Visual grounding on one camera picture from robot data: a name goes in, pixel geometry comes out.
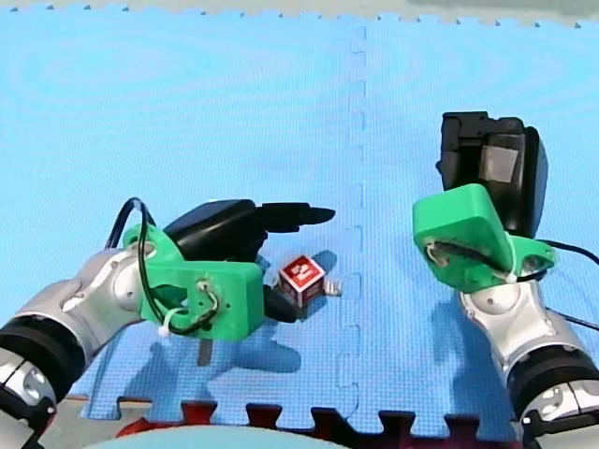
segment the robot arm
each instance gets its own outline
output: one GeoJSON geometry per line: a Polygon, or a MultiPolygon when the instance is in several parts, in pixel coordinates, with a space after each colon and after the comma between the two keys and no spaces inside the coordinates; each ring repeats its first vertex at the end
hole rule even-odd
{"type": "Polygon", "coordinates": [[[143,203],[127,201],[107,248],[74,278],[44,288],[0,329],[0,448],[38,448],[57,404],[128,326],[150,320],[180,335],[241,340],[267,316],[295,321],[286,299],[262,285],[258,250],[268,232],[296,232],[333,215],[303,203],[216,201],[159,231],[143,203]],[[113,248],[134,207],[142,211],[140,230],[125,233],[124,248],[113,248]],[[187,295],[160,294],[164,286],[187,288],[187,295]]]}
{"type": "Polygon", "coordinates": [[[416,246],[486,335],[525,447],[594,447],[599,370],[540,289],[555,264],[551,246],[533,239],[548,173],[543,143],[520,119],[486,112],[445,114],[442,136],[445,191],[415,204],[416,246]]]}

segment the green gripper mount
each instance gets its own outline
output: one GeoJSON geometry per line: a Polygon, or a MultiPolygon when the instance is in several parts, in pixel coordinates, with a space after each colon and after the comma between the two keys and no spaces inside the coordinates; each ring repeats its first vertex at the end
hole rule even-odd
{"type": "Polygon", "coordinates": [[[516,276],[549,269],[556,263],[555,251],[546,243],[504,231],[487,189],[480,184],[464,185],[417,201],[413,207],[413,232],[415,244],[437,280],[463,293],[501,285],[507,280],[489,265],[464,255],[443,254],[443,263],[431,259],[429,248],[435,241],[482,253],[504,273],[513,272],[516,276]]]}
{"type": "MultiPolygon", "coordinates": [[[[125,247],[135,244],[139,230],[140,225],[137,225],[125,232],[125,247]]],[[[145,263],[156,305],[165,315],[172,309],[185,309],[172,316],[170,322],[174,326],[190,326],[211,308],[210,298],[198,288],[199,285],[208,286],[219,299],[219,309],[211,325],[189,334],[189,337],[242,340],[262,325],[265,318],[264,294],[262,271],[257,264],[184,260],[168,235],[151,225],[148,225],[146,242],[153,246],[145,263]]],[[[146,297],[142,301],[141,317],[163,325],[146,297]]]]}

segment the small cube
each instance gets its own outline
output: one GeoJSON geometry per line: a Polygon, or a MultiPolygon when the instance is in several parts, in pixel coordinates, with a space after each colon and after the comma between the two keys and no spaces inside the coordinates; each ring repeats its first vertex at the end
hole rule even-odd
{"type": "Polygon", "coordinates": [[[324,295],[325,270],[306,255],[301,255],[279,270],[281,288],[298,307],[305,307],[311,299],[324,295]]]}

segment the interlocking foam tile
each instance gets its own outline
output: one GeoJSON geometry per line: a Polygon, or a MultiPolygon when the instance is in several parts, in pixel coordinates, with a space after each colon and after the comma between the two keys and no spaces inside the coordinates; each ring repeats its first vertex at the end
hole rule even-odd
{"type": "MultiPolygon", "coordinates": [[[[550,164],[538,236],[599,252],[596,29],[460,23],[381,17],[367,29],[360,396],[350,417],[360,431],[382,430],[377,414],[390,410],[414,412],[416,435],[446,435],[444,415],[476,415],[480,439],[514,438],[488,344],[412,241],[412,204],[442,191],[444,112],[487,110],[537,127],[550,164]]],[[[547,304],[599,321],[597,266],[560,256],[543,282],[547,304]]],[[[576,331],[599,361],[596,334],[576,331]]]]}
{"type": "Polygon", "coordinates": [[[274,271],[313,255],[345,282],[343,298],[319,298],[302,323],[215,343],[207,368],[197,341],[133,326],[71,393],[99,419],[118,416],[119,398],[149,399],[153,421],[206,400],[219,423],[244,423],[248,403],[282,406],[281,427],[310,427],[314,406],[349,416],[358,391],[338,370],[359,347],[357,315],[345,311],[358,301],[362,242],[348,157],[354,24],[123,9],[0,15],[0,320],[74,275],[130,196],[159,225],[209,198],[334,208],[328,224],[272,236],[262,257],[274,271]]]}
{"type": "MultiPolygon", "coordinates": [[[[211,197],[334,207],[335,221],[275,236],[262,255],[273,270],[315,254],[345,295],[304,323],[215,344],[204,369],[196,342],[131,327],[73,389],[90,396],[86,415],[115,418],[118,398],[135,397],[153,402],[149,419],[175,421],[182,401],[214,400],[216,422],[239,424],[246,403],[270,403],[280,427],[309,427],[311,407],[367,432],[381,411],[413,412],[413,433],[439,437],[444,416],[466,414],[479,438],[512,439],[488,345],[416,254],[411,207],[441,190],[443,112],[517,115],[551,164],[539,236],[599,251],[596,24],[124,10],[0,13],[0,318],[75,272],[131,195],[161,225],[211,197]]],[[[548,305],[599,321],[594,269],[563,254],[548,305]]]]}

